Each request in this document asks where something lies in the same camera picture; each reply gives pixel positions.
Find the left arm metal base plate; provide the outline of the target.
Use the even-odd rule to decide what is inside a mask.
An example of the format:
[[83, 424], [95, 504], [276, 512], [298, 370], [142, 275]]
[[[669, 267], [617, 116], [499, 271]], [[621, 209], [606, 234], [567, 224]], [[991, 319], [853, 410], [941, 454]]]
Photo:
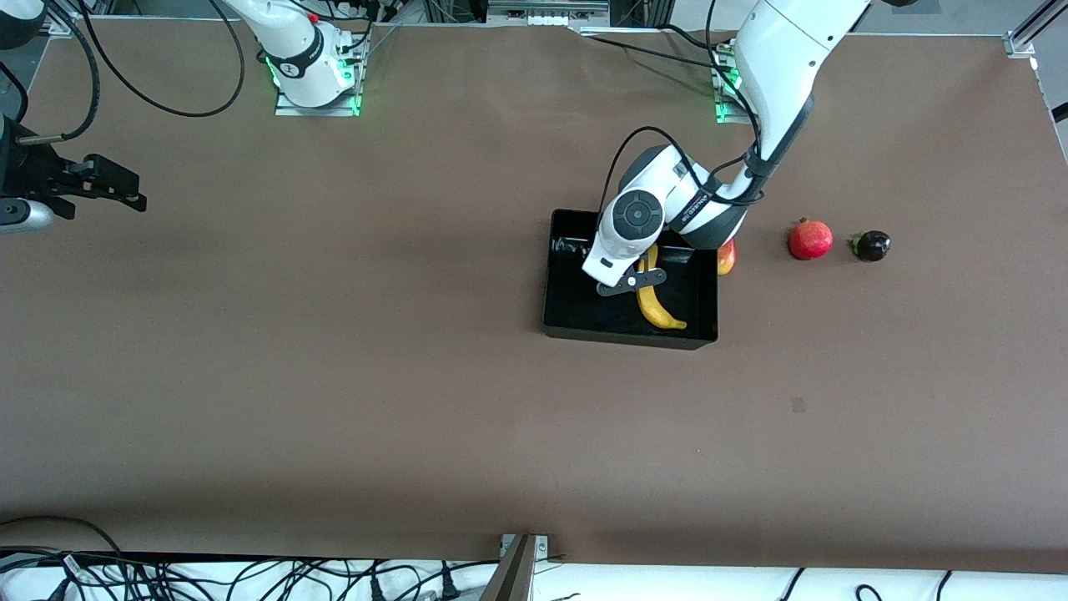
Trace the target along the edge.
[[745, 124], [751, 125], [752, 118], [748, 114], [745, 104], [739, 95], [743, 88], [743, 79], [735, 53], [736, 38], [720, 42], [713, 47], [713, 95], [716, 100], [716, 115], [721, 124]]

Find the black plastic tray box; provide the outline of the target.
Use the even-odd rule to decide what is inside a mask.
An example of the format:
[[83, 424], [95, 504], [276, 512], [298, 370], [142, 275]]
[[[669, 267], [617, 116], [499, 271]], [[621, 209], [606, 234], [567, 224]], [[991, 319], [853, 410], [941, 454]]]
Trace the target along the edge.
[[718, 339], [718, 256], [692, 250], [668, 231], [657, 240], [656, 267], [664, 281], [651, 286], [684, 330], [664, 330], [644, 318], [637, 292], [603, 296], [582, 270], [597, 225], [594, 210], [554, 210], [551, 217], [541, 325], [550, 337], [618, 345], [697, 350]]

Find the yellow banana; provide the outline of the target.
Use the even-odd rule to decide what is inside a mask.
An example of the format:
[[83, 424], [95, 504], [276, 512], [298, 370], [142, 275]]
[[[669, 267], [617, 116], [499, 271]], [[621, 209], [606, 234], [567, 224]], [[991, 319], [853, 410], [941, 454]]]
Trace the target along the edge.
[[[638, 259], [637, 269], [638, 274], [646, 274], [651, 269], [657, 267], [657, 255], [659, 255], [659, 247], [653, 244], [644, 255]], [[686, 330], [688, 326], [687, 322], [676, 319], [672, 316], [668, 309], [660, 303], [659, 298], [657, 298], [657, 292], [653, 286], [644, 286], [637, 290], [637, 303], [638, 309], [643, 313], [643, 316], [648, 320], [651, 326], [660, 328], [660, 330], [672, 330], [672, 331], [682, 331]]]

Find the brown table cover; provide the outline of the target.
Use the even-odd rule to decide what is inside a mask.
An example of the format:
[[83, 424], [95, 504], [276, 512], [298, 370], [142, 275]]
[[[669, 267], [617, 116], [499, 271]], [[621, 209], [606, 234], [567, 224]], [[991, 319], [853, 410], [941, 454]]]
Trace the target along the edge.
[[[547, 337], [553, 210], [637, 127], [716, 167], [697, 66], [567, 29], [403, 28], [357, 118], [213, 118], [103, 73], [59, 144], [144, 213], [0, 236], [0, 520], [125, 550], [1068, 570], [1068, 164], [994, 38], [850, 37], [695, 351]], [[788, 236], [834, 244], [797, 260]], [[892, 239], [883, 260], [849, 242]]]

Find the aluminium frame rail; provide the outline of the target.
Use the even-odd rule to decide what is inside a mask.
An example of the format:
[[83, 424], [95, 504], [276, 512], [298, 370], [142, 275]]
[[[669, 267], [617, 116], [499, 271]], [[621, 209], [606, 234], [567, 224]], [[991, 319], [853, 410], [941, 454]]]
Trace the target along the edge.
[[485, 23], [607, 28], [611, 5], [609, 0], [486, 0]]

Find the red pomegranate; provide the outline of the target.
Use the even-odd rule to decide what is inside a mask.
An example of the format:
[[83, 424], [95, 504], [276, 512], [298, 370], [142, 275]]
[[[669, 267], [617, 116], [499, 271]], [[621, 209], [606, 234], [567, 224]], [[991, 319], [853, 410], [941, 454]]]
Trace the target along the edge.
[[797, 260], [823, 258], [834, 244], [833, 231], [823, 221], [802, 218], [789, 233], [787, 247]]

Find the dark purple mangosteen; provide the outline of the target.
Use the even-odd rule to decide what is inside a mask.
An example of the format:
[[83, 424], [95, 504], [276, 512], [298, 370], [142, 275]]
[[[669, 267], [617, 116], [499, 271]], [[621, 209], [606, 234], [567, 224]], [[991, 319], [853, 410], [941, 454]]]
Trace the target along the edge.
[[891, 250], [892, 239], [881, 230], [867, 230], [852, 237], [849, 247], [852, 255], [859, 260], [883, 260]]

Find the aluminium corner profile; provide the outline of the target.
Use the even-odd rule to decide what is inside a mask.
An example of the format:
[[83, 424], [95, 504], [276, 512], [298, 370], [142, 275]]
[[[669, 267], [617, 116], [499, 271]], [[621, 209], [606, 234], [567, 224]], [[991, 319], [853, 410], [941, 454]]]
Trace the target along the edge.
[[1068, 0], [1042, 0], [1021, 23], [1007, 31], [1002, 38], [1005, 53], [1010, 58], [1030, 58], [1035, 53], [1034, 42], [1051, 23], [1068, 14]]
[[84, 13], [92, 17], [108, 16], [116, 2], [117, 0], [43, 0], [47, 11], [49, 37], [70, 38], [73, 34], [68, 22], [79, 22]]

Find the metal frame bracket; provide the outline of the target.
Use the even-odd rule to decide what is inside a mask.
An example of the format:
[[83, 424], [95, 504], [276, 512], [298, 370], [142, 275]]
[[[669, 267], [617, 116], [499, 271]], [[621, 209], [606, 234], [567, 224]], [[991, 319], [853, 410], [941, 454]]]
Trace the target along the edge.
[[547, 535], [503, 535], [497, 563], [478, 601], [531, 601], [531, 579], [539, 562], [549, 559]]

